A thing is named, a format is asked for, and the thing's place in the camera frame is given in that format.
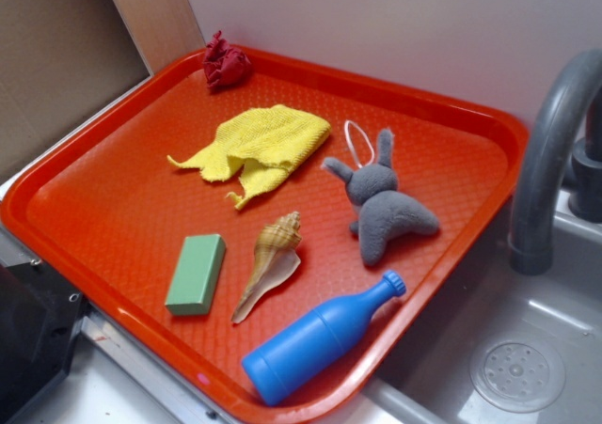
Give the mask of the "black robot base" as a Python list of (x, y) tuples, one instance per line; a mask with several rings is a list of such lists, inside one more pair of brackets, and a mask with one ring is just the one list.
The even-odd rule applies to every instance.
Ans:
[(87, 299), (50, 264), (1, 268), (1, 421), (12, 423), (65, 380)]

